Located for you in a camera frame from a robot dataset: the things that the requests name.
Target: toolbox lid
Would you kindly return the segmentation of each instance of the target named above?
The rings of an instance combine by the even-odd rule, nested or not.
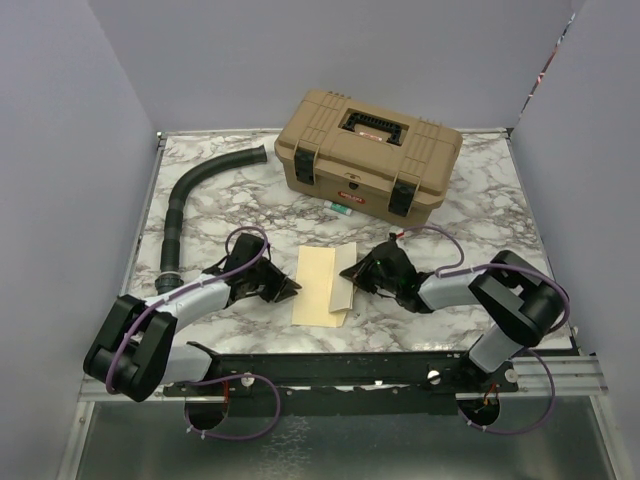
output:
[[[406,185],[413,201],[442,203],[462,135],[441,124],[311,90],[275,145],[282,162],[305,159],[315,175],[331,175],[391,195]]]

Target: tan toolbox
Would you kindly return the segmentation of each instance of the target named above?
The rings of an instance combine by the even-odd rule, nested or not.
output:
[[[289,188],[403,227],[442,204],[462,135],[311,90],[275,144]]]

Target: black hose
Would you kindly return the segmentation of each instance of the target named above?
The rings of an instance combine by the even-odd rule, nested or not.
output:
[[[227,153],[193,167],[176,182],[169,196],[169,208],[164,219],[164,240],[160,254],[160,275],[155,286],[163,294],[184,284],[180,277],[180,237],[184,205],[191,190],[207,178],[232,168],[267,163],[264,146]]]

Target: white wall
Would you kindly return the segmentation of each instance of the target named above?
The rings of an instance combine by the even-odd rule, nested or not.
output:
[[[312,87],[451,126],[513,126],[572,2],[89,3],[152,121],[193,130],[280,127]]]
[[[596,351],[640,473],[640,3],[588,0],[513,146],[579,342]]]
[[[84,0],[0,5],[0,477],[55,478],[155,135]]]

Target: white marble table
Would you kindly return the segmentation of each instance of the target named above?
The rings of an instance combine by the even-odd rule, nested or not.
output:
[[[175,182],[213,156],[258,145],[275,131],[211,132],[167,139],[144,228],[131,293],[155,295],[164,215]],[[430,218],[465,249],[465,266],[489,261],[511,249],[546,272],[531,213],[504,134],[466,134],[447,198]],[[358,243],[359,257],[384,241],[388,223],[353,212],[331,212],[322,200],[287,188],[277,160],[225,172],[196,187],[185,208],[181,266],[189,281],[224,255],[224,240],[239,225],[261,225],[269,235],[274,263],[294,277],[299,245]],[[429,271],[457,259],[453,245],[435,233],[407,235],[401,245],[418,269]],[[322,353],[464,350],[490,325],[480,307],[458,307],[416,315],[393,300],[356,292],[354,309],[342,328],[291,325],[292,301],[267,304],[246,299],[202,318],[180,332],[175,344],[194,340],[223,353]],[[570,348],[567,327],[540,348]]]

